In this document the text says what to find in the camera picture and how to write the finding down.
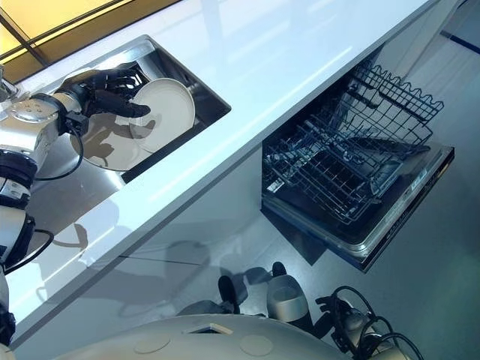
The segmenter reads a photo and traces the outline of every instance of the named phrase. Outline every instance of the cable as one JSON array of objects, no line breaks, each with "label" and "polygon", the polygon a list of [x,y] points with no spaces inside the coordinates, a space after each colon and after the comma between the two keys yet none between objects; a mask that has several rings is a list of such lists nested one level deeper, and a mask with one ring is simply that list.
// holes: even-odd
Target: cable
[{"label": "cable", "polygon": [[339,314],[339,311],[338,311],[338,308],[339,308],[338,307],[338,302],[340,301],[340,299],[338,298],[338,293],[342,290],[349,290],[352,293],[355,293],[364,302],[368,311],[371,313],[371,316],[372,317],[377,317],[377,316],[375,315],[374,309],[371,307],[371,305],[367,301],[367,299],[357,289],[354,289],[351,286],[347,286],[347,285],[340,286],[333,292],[333,294],[331,294],[331,299],[332,299],[331,314],[332,314],[332,318],[333,318],[333,321],[334,321],[335,330],[340,332],[341,337],[346,342],[348,350],[353,354],[353,358],[354,359],[361,359],[361,358],[359,358],[359,356],[361,356],[361,353],[359,352],[359,350],[357,349],[355,344],[352,343],[352,341],[350,340],[350,338],[347,335],[347,332],[345,331],[344,326],[341,323],[341,318],[340,318],[340,314]]},{"label": "cable", "polygon": [[76,138],[76,141],[78,142],[78,146],[79,146],[78,161],[76,162],[75,166],[72,169],[70,169],[69,171],[67,171],[64,174],[53,176],[51,178],[35,178],[36,181],[38,181],[38,182],[49,182],[50,180],[62,179],[66,176],[69,176],[71,173],[73,173],[75,170],[77,170],[80,167],[80,165],[82,164],[83,152],[84,152],[82,137],[80,137],[77,130],[75,130],[75,127],[73,127],[69,121],[66,123],[66,125],[72,131],[73,135]]},{"label": "cable", "polygon": [[34,230],[36,233],[42,233],[42,234],[47,234],[49,236],[48,240],[45,242],[45,244],[43,244],[42,246],[40,246],[38,248],[37,251],[35,251],[33,253],[33,255],[30,255],[29,257],[27,257],[26,259],[24,259],[23,261],[19,261],[17,264],[15,265],[12,265],[10,268],[7,268],[5,269],[4,271],[4,274],[5,275],[8,275],[10,274],[11,272],[14,272],[15,270],[18,270],[20,269],[22,266],[30,263],[32,260],[36,259],[38,257],[38,255],[42,254],[44,252],[44,250],[46,248],[48,248],[48,246],[50,244],[52,244],[53,242],[53,239],[54,239],[54,235],[53,235],[53,232],[51,231],[48,231],[48,230],[43,230],[43,229],[35,229]]},{"label": "cable", "polygon": [[383,341],[387,341],[388,339],[396,339],[396,338],[402,339],[403,341],[405,341],[408,344],[408,346],[410,347],[410,349],[413,350],[413,352],[417,356],[418,360],[424,360],[423,355],[420,353],[420,350],[417,348],[417,346],[408,337],[406,337],[403,334],[400,334],[399,332],[389,332],[388,334],[385,334],[385,335],[379,337],[379,339],[376,341],[375,347],[369,351],[369,354],[368,354],[369,357],[373,354],[373,352],[377,349],[377,347]]},{"label": "cable", "polygon": [[[382,321],[383,323],[385,323],[387,325],[387,328],[388,328],[388,331],[389,331],[390,334],[394,332],[393,328],[392,328],[392,325],[390,324],[390,322],[385,317],[374,316],[361,329],[360,338],[358,339],[358,346],[357,346],[357,349],[358,349],[361,356],[364,355],[363,354],[364,347],[363,347],[362,341],[364,340],[365,332],[368,330],[368,328],[370,328],[374,323],[377,323],[378,321]],[[398,347],[398,342],[397,342],[396,338],[394,338],[394,343],[395,343],[395,346]]]},{"label": "cable", "polygon": [[366,299],[357,289],[354,289],[354,288],[351,287],[351,286],[344,285],[344,286],[338,287],[338,288],[333,292],[333,295],[334,295],[335,297],[338,297],[337,294],[338,294],[340,291],[342,291],[342,290],[349,290],[349,291],[351,291],[352,293],[355,293],[355,294],[363,301],[363,303],[365,304],[365,306],[367,306],[368,311],[369,311],[373,316],[375,316],[374,309],[371,307],[371,305],[370,305],[370,303],[367,301],[367,299]]}]

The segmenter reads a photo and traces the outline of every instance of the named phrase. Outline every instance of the sink basin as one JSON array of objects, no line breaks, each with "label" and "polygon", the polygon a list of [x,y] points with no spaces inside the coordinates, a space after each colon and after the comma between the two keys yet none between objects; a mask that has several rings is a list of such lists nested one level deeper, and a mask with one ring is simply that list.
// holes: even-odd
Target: sink basin
[{"label": "sink basin", "polygon": [[[147,81],[168,77],[186,86],[195,103],[194,125],[128,171],[102,169],[83,161],[80,168],[66,178],[34,183],[27,211],[35,217],[37,228],[59,233],[231,110],[225,101],[148,36],[126,43],[121,48],[85,64],[83,68],[102,70],[117,67],[133,68],[146,77]],[[60,82],[50,84],[40,92],[51,93],[59,84]],[[69,136],[63,135],[52,146],[38,176],[47,177],[68,171],[77,162],[77,158],[78,154],[72,147]],[[45,204],[53,203],[52,199],[57,199],[58,202],[45,209]],[[31,248],[36,248],[38,244],[35,242],[39,241],[34,240]]]}]

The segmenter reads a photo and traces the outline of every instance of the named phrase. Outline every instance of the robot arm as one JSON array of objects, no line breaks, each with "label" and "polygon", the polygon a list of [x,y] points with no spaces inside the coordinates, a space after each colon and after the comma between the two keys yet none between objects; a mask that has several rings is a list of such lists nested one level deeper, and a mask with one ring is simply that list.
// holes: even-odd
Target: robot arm
[{"label": "robot arm", "polygon": [[[66,79],[51,96],[35,94],[7,109],[7,117],[0,120],[1,272],[15,269],[27,253],[35,219],[25,209],[51,145],[64,133],[81,137],[95,113],[132,118],[148,114],[148,106],[129,102],[142,85],[134,70],[89,70]],[[8,296],[0,298],[0,317],[3,312],[9,314]]]}]

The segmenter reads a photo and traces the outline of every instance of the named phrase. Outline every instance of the stainless steel sink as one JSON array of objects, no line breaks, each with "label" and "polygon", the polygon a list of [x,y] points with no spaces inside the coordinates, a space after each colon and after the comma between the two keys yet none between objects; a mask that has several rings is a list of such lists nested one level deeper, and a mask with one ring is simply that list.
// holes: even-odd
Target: stainless steel sink
[{"label": "stainless steel sink", "polygon": [[[148,36],[126,43],[121,48],[85,64],[83,68],[117,67],[136,69],[150,81],[169,77],[184,84],[195,103],[194,126],[126,172],[101,169],[83,161],[81,167],[66,178],[34,183],[27,211],[35,217],[38,228],[59,233],[98,203],[120,190],[125,183],[165,158],[231,110],[225,101]],[[60,81],[48,85],[39,92],[53,92],[59,85]],[[61,136],[51,148],[38,175],[51,176],[63,173],[75,164],[77,158],[78,154],[72,148],[68,136]],[[31,247],[36,248],[38,244],[35,242],[39,241],[33,241]]]}]

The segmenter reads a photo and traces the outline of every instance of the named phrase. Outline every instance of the window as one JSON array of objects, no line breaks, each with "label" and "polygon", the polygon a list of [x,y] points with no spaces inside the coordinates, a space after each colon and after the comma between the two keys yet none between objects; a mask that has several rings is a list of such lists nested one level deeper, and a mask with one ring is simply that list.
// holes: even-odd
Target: window
[{"label": "window", "polygon": [[16,83],[178,0],[1,0],[0,63]]}]

